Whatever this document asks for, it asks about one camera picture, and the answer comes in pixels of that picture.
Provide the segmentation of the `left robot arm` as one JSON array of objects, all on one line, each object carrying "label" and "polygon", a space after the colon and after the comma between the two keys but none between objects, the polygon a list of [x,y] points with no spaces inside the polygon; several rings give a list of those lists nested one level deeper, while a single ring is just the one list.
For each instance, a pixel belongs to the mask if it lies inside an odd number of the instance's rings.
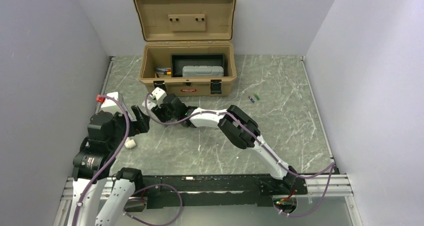
[{"label": "left robot arm", "polygon": [[150,129],[150,117],[136,105],[131,110],[134,120],[121,112],[100,111],[91,117],[88,136],[73,159],[69,226],[113,226],[129,198],[143,191],[145,183],[141,170],[123,167],[115,176],[111,195],[103,207],[99,207],[118,149],[127,138]]}]

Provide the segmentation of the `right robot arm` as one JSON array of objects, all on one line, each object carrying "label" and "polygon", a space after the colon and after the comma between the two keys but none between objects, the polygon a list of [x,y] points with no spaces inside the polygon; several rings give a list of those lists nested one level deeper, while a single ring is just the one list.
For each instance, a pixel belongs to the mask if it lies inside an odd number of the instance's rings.
[{"label": "right robot arm", "polygon": [[162,125],[180,124],[185,128],[219,129],[237,148],[255,155],[266,166],[275,191],[282,195],[301,193],[305,181],[266,143],[258,124],[236,105],[211,110],[187,106],[174,94],[149,93],[144,106]]}]

